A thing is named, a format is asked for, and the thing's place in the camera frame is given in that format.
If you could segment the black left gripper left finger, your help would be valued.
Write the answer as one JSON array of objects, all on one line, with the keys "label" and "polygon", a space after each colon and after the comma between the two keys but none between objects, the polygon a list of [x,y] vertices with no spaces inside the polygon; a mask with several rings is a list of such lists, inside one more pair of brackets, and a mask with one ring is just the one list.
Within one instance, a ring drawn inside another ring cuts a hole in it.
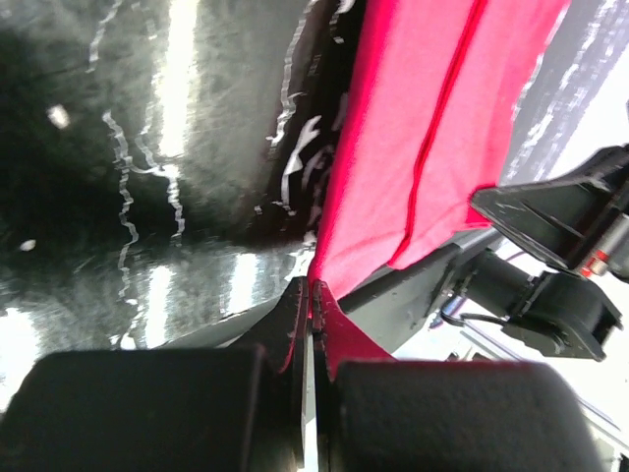
[{"label": "black left gripper left finger", "polygon": [[222,348],[58,352],[1,423],[5,471],[295,471],[304,464],[307,281]]}]

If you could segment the red t-shirt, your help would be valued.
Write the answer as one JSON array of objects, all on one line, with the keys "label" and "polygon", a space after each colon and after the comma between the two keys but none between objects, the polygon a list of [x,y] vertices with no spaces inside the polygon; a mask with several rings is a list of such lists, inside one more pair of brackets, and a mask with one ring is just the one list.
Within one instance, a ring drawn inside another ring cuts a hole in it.
[{"label": "red t-shirt", "polygon": [[309,270],[336,298],[486,229],[472,195],[497,182],[514,110],[565,1],[367,5]]}]

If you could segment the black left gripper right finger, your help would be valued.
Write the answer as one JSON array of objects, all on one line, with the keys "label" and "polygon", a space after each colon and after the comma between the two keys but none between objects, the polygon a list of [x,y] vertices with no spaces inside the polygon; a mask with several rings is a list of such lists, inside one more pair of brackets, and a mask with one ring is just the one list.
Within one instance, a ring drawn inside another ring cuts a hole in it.
[{"label": "black left gripper right finger", "polygon": [[541,363],[401,361],[312,285],[323,471],[599,471],[578,400]]}]

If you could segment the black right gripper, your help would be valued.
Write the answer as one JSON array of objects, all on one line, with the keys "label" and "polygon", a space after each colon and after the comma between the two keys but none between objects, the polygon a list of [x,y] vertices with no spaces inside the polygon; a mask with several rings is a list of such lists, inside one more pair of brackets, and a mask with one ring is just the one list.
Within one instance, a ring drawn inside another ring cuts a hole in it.
[{"label": "black right gripper", "polygon": [[477,190],[471,207],[552,268],[628,280],[628,146],[544,182]]}]

